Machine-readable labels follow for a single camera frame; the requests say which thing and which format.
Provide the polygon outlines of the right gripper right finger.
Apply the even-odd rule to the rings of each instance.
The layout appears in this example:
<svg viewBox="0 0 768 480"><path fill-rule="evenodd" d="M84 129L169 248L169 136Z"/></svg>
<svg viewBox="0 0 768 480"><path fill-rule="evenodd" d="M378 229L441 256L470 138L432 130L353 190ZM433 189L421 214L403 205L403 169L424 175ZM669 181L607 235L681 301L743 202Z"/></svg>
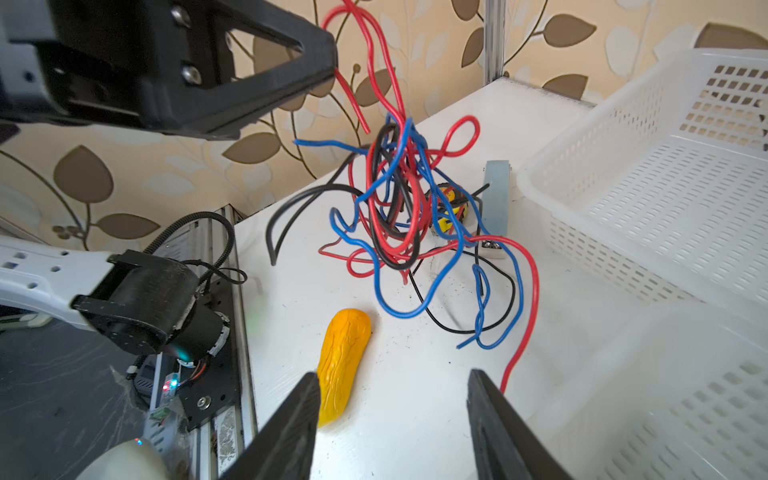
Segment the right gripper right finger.
<svg viewBox="0 0 768 480"><path fill-rule="evenodd" d="M488 375L470 371L467 411L480 479L569 479Z"/></svg>

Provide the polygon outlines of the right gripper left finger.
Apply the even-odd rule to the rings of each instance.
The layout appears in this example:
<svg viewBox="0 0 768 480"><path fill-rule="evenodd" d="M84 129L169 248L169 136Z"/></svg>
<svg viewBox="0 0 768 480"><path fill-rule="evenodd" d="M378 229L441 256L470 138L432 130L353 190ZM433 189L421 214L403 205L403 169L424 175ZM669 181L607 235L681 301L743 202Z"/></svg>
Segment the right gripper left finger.
<svg viewBox="0 0 768 480"><path fill-rule="evenodd" d="M321 389L304 374L224 479L308 479L318 429Z"/></svg>

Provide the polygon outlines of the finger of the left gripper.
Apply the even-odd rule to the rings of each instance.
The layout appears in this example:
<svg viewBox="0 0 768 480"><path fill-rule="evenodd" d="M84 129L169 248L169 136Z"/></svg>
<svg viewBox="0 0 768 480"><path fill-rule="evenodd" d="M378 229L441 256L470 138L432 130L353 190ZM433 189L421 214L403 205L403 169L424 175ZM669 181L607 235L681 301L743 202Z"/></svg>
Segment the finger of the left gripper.
<svg viewBox="0 0 768 480"><path fill-rule="evenodd" d="M267 1L207 1L206 26L214 59L232 28L296 50L298 56L243 80L217 80L197 100L197 129L206 139L235 138L251 121L326 83L338 66L333 36L307 19Z"/></svg>

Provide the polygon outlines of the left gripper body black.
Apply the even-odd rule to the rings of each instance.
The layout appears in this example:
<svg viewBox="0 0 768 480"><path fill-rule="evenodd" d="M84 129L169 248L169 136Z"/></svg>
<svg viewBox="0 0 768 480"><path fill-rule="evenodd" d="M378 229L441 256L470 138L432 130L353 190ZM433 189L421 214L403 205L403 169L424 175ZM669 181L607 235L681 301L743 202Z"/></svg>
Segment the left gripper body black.
<svg viewBox="0 0 768 480"><path fill-rule="evenodd" d="M225 139L224 13L221 1L4 1L1 121Z"/></svg>

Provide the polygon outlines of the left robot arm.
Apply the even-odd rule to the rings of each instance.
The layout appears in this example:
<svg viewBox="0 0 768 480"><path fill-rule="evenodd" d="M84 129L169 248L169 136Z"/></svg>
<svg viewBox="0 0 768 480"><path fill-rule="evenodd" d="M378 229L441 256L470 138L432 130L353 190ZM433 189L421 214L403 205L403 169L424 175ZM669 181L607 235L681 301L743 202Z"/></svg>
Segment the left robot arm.
<svg viewBox="0 0 768 480"><path fill-rule="evenodd" d="M332 80L333 36L269 1L5 1L1 5L1 137L23 125L111 128L202 140L242 129ZM187 418L197 426L239 389L223 357L233 327L208 301L235 246L233 225L212 261L174 260L152 243L122 253L58 248L1 234L1 304L98 333L136 355L166 353L196 372L185 388L222 377Z"/></svg>

